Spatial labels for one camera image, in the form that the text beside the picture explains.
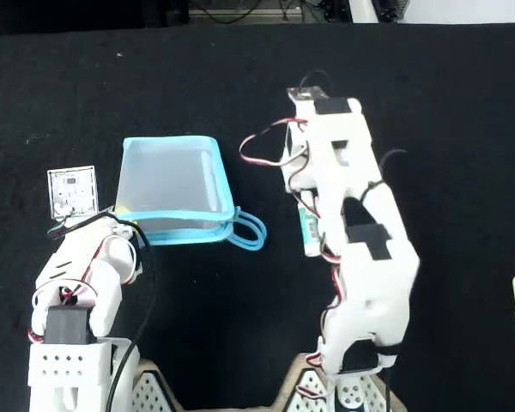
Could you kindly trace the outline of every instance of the bag handle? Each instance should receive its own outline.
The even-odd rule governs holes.
[[[227,237],[227,240],[233,245],[246,249],[247,251],[258,251],[264,247],[267,238],[267,227],[256,216],[250,215],[237,206],[233,223],[239,223],[250,228],[257,236],[256,239],[246,239],[233,232]]]

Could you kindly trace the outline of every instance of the white plastic part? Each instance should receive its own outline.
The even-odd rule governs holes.
[[[303,372],[296,386],[297,385],[327,397],[326,388],[322,380],[320,380],[318,374],[312,369]],[[293,395],[288,401],[286,412],[327,412],[326,404],[327,402],[324,399],[308,399],[301,396],[294,389]]]
[[[89,326],[96,336],[106,336],[122,301],[120,276],[103,260],[94,260],[88,282],[97,292],[94,309],[89,315]]]
[[[112,345],[117,350],[112,356]],[[102,412],[118,363],[130,341],[100,339],[90,345],[31,346],[28,384],[31,386],[30,412]],[[139,362],[137,348],[132,352],[118,382],[113,412],[130,410],[130,394]]]
[[[95,215],[99,210],[93,166],[48,170],[51,218]]]
[[[409,294],[419,258],[408,240],[389,186],[382,183],[368,190],[382,176],[360,102],[350,98],[347,99],[349,110],[319,115],[315,100],[328,98],[321,88],[290,88],[288,96],[295,104],[296,118],[305,119],[306,124],[289,125],[291,139],[287,139],[281,161],[305,147],[308,147],[308,160],[302,156],[282,167],[285,188],[287,191],[316,189],[319,235],[341,259],[343,300],[327,312],[326,344],[322,338],[318,340],[324,372],[335,380],[342,370],[343,356],[356,341],[372,339],[381,347],[403,340],[409,322]],[[300,170],[306,161],[307,166]],[[362,200],[373,219],[385,228],[391,238],[386,241],[390,258],[374,260],[366,243],[350,241],[342,213],[347,197]],[[396,358],[379,354],[378,366],[365,373],[390,367]]]
[[[166,394],[153,373],[142,373],[131,392],[133,412],[172,412]]]
[[[339,403],[345,408],[357,409],[364,405],[365,412],[386,412],[385,398],[369,376],[350,377],[341,375],[336,383]],[[334,410],[334,400],[330,400]]]
[[[378,16],[372,0],[349,0],[353,23],[377,23]]]

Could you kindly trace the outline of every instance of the black background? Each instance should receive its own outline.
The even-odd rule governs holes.
[[[377,156],[409,152],[385,172],[421,257],[394,390],[410,411],[515,411],[515,25],[0,38],[0,410],[27,410],[33,280],[58,246],[45,239],[45,171],[95,165],[106,206],[125,137],[183,134],[218,139],[235,203],[270,237],[258,252],[157,249],[160,299],[140,351],[186,408],[273,401],[294,356],[315,349],[333,290],[327,265],[303,257],[280,171],[237,147],[291,115],[285,88],[317,67],[332,94],[360,99]],[[256,150],[276,158],[282,137]],[[135,331],[148,285],[125,290],[118,335]]]

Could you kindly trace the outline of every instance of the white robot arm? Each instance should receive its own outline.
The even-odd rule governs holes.
[[[69,218],[63,230],[81,219]],[[102,217],[64,236],[36,280],[33,342],[28,384],[30,411],[102,412],[112,377],[131,344],[106,338],[120,301],[121,284],[132,283],[137,269],[132,228]],[[133,348],[119,375],[112,410],[131,409],[131,386],[139,361]]]
[[[247,137],[240,153],[282,168],[286,191],[300,203],[306,255],[333,264],[336,298],[321,316],[309,363],[332,381],[377,373],[397,358],[419,258],[382,180],[361,103],[330,98],[319,87],[290,88],[288,96],[295,117],[272,124],[288,124],[280,161],[242,154],[259,134]]]

